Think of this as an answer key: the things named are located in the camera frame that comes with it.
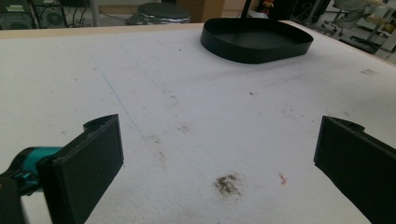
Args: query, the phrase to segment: white tabletop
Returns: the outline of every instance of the white tabletop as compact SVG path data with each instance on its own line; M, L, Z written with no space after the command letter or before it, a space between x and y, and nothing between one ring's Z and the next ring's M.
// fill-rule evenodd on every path
M314 32L248 65L204 49L202 24L147 29L0 33L0 171L117 113L125 163L87 223L369 223L313 158L324 115L396 147L395 66ZM42 193L23 202L50 223Z

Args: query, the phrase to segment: dark mark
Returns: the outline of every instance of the dark mark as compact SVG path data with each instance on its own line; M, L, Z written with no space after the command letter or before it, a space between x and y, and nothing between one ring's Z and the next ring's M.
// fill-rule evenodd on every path
M279 173L278 175L279 175L279 178L282 180L282 183L280 183L280 184L286 185L288 183L288 179L285 176L283 176L282 173Z
M229 197L232 195L241 195L239 190L235 187L235 182L237 178L235 175L226 175L216 179L213 185L219 190L219 192L224 197Z

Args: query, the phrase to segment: stain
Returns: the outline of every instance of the stain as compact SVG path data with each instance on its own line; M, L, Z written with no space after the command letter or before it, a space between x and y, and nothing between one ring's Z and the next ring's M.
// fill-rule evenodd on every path
M192 123L185 122L181 123L180 126L177 127L177 130L181 133L191 133L192 130Z
M145 137L145 141L149 147L153 149L153 152L155 153L154 155L158 157L163 167L165 167L165 156L161 151L161 138L157 134L154 134L152 136Z
M278 175L279 175L279 178L282 180L282 182L280 184L285 186L288 183L288 179L280 172Z
M375 72L375 71L373 71L373 70L371 70L371 69L365 69L365 70L361 71L361 73L363 73L363 74L365 74L365 75L368 75L368 76L375 76L375 75L378 75L377 72Z
M225 175L216 179L213 185L218 189L224 197L230 197L233 195L241 196L241 192L236 188L240 182L237 175Z

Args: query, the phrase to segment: red speck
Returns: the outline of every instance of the red speck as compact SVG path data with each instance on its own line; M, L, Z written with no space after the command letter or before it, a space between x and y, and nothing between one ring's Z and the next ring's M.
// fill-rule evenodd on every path
M282 173L279 173L279 177L282 180L282 183L280 183L281 185L286 185L288 183L288 179L285 176L283 176Z

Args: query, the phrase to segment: black plastic tray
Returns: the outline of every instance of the black plastic tray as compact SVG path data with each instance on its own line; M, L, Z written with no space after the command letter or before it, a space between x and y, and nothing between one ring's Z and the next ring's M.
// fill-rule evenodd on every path
M304 55L314 38L280 21L258 18L217 18L205 23L202 45L238 63L268 63Z

